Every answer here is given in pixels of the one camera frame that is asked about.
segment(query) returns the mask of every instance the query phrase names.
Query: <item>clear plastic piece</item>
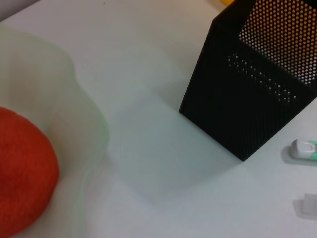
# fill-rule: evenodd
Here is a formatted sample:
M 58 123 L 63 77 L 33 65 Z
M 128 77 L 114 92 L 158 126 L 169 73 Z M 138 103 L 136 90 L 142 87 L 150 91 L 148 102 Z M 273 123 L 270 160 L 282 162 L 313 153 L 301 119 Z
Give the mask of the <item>clear plastic piece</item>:
M 29 34 L 0 26 L 0 106 L 34 123 L 50 139 L 60 166 L 52 200 L 17 238 L 84 238 L 85 180 L 101 161 L 108 129 L 76 81 L 70 57 Z

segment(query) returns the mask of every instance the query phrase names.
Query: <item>white surface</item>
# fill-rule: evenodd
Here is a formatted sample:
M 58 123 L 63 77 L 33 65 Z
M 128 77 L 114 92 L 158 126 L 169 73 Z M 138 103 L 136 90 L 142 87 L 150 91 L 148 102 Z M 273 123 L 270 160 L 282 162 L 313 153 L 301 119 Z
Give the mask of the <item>white surface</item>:
M 110 124 L 90 180 L 90 238 L 315 238 L 296 201 L 317 167 L 285 146 L 315 138 L 317 103 L 245 163 L 182 117 L 217 0 L 42 0 L 6 21 L 74 59 Z

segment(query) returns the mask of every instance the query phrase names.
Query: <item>small white object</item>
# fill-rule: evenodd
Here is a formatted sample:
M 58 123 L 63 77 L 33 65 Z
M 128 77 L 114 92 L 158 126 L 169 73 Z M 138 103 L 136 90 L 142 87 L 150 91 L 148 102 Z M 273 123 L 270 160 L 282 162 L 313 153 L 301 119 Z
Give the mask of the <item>small white object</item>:
M 291 153 L 295 159 L 317 161 L 317 142 L 297 139 L 292 143 Z

